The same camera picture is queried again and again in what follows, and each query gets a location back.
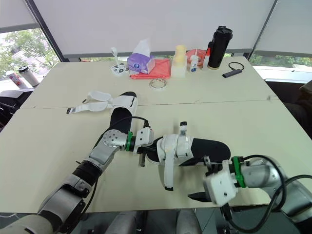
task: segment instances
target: red cloth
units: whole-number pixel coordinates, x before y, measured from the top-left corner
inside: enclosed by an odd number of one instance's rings
[[[168,58],[155,59],[155,67],[149,74],[139,73],[137,75],[131,75],[132,79],[155,79],[170,77],[170,61]]]

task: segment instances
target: black water bottle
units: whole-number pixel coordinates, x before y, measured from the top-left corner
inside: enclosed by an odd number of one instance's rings
[[[212,45],[210,48],[208,68],[219,68],[225,54],[225,50],[228,47],[228,44],[232,37],[233,34],[231,29],[227,28],[226,26],[218,27],[218,29],[214,33],[214,38],[212,40]]]

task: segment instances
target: tissue box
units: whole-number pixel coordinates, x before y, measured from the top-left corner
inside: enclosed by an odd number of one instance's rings
[[[143,54],[133,53],[128,58],[128,67],[131,71],[149,74],[155,67],[155,59],[153,56],[145,56]]]

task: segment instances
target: green leaves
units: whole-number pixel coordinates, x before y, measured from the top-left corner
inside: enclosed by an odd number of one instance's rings
[[[261,56],[253,54],[249,60],[255,66],[272,66],[272,67],[291,67],[293,64],[301,64],[312,67],[312,58],[294,57],[294,56]]]
[[[40,29],[11,32],[4,41],[0,47],[0,77],[6,71],[17,71],[21,66],[29,66],[36,73],[39,68],[50,69],[59,62]],[[12,51],[18,49],[22,51],[22,55],[12,56]]]

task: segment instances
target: tape roll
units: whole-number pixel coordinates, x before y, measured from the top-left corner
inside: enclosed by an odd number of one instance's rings
[[[155,90],[163,90],[167,85],[167,81],[162,78],[151,80],[150,87]]]

